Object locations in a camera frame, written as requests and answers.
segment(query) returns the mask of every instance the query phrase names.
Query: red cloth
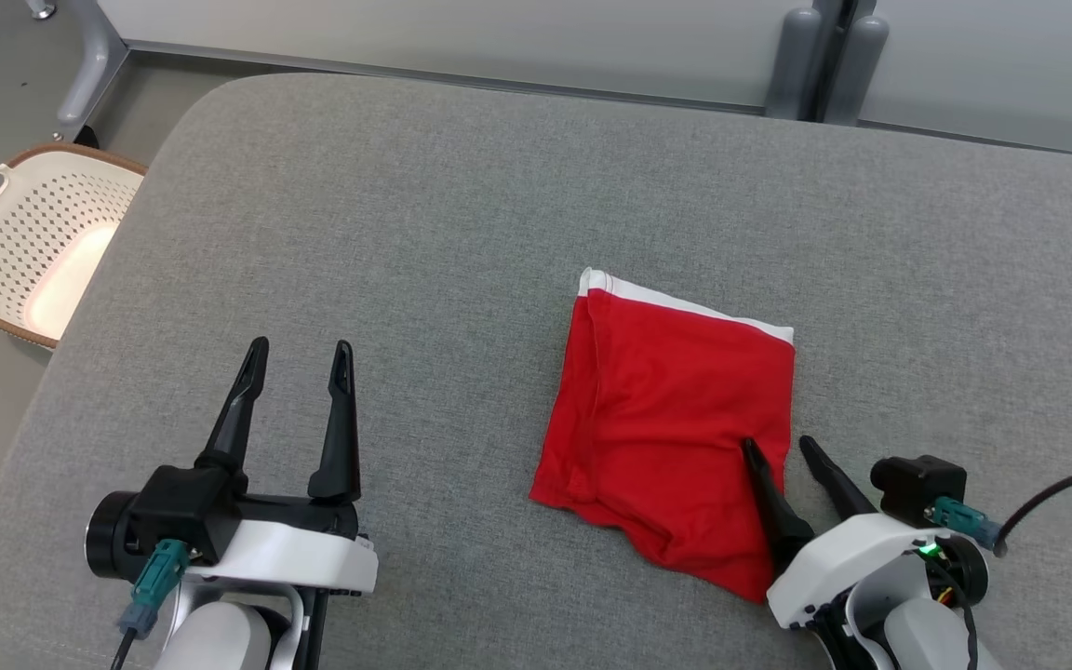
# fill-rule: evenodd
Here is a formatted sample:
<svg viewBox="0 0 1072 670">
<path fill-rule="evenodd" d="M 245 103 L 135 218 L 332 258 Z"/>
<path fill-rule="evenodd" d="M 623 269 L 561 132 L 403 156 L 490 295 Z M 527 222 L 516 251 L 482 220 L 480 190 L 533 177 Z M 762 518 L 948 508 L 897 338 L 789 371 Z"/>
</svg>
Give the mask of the red cloth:
<svg viewBox="0 0 1072 670">
<path fill-rule="evenodd" d="M 783 491 L 793 357 L 791 328 L 586 270 L 532 500 L 762 602 L 772 562 L 741 442 L 756 438 Z"/>
</svg>

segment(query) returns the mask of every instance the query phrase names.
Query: perforated basket wall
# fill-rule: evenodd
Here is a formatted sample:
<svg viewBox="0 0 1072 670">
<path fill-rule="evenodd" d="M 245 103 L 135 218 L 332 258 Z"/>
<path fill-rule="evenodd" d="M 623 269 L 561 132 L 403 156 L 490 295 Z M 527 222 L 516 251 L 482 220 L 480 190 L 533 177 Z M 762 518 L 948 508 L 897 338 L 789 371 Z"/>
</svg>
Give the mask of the perforated basket wall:
<svg viewBox="0 0 1072 670">
<path fill-rule="evenodd" d="M 122 221 L 144 174 L 78 145 L 44 145 L 0 166 L 0 328 L 55 346 L 60 332 L 26 322 L 27 300 L 79 234 Z"/>
</svg>

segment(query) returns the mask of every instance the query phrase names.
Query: teal cable connector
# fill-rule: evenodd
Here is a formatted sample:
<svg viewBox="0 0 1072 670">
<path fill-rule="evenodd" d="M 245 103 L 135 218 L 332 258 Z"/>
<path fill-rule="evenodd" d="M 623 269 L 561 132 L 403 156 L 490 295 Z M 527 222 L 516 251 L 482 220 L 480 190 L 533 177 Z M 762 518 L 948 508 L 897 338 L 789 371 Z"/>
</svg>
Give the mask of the teal cable connector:
<svg viewBox="0 0 1072 670">
<path fill-rule="evenodd" d="M 950 531 L 969 535 L 985 550 L 995 550 L 999 524 L 987 519 L 985 513 L 974 509 L 973 506 L 941 496 L 933 504 L 932 512 L 928 521 L 933 521 L 937 525 L 944 525 Z"/>
<path fill-rule="evenodd" d="M 119 617 L 118 630 L 123 635 L 135 631 L 136 639 L 146 639 L 160 617 L 160 607 L 167 594 L 180 584 L 184 569 L 188 569 L 188 545 L 179 539 L 161 539 L 131 590 L 131 605 Z"/>
</svg>

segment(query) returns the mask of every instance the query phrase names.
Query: white cabinet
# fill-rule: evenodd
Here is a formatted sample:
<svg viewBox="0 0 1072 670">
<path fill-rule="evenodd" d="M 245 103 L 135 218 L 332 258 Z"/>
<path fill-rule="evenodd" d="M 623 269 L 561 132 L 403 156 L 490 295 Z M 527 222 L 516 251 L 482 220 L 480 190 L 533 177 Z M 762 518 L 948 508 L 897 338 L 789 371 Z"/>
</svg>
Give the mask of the white cabinet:
<svg viewBox="0 0 1072 670">
<path fill-rule="evenodd" d="M 878 0 L 859 119 L 1072 151 L 1072 0 Z"/>
<path fill-rule="evenodd" d="M 803 0 L 101 0 L 132 47 L 762 106 Z"/>
</svg>

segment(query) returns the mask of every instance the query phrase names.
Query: gray table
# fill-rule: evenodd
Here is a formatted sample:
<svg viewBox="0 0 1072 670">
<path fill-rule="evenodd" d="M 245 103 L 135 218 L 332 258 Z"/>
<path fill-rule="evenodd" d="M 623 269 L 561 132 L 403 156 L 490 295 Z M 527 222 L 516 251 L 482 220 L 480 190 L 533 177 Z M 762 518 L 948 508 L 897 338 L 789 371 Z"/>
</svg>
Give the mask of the gray table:
<svg viewBox="0 0 1072 670">
<path fill-rule="evenodd" d="M 865 488 L 884 455 L 940 455 L 1003 517 L 1072 472 L 1072 157 L 259 77 L 167 139 L 53 357 L 0 478 L 0 644 L 107 666 L 128 589 L 85 568 L 89 513 L 192 461 L 266 334 L 254 491 L 302 493 L 333 343 L 358 355 L 383 567 L 372 597 L 332 602 L 324 667 L 822 667 L 765 608 L 526 500 L 587 265 L 795 327 L 794 432 Z M 787 482 L 833 525 L 800 455 Z M 1072 491 L 992 577 L 996 656 L 1072 667 Z"/>
</svg>

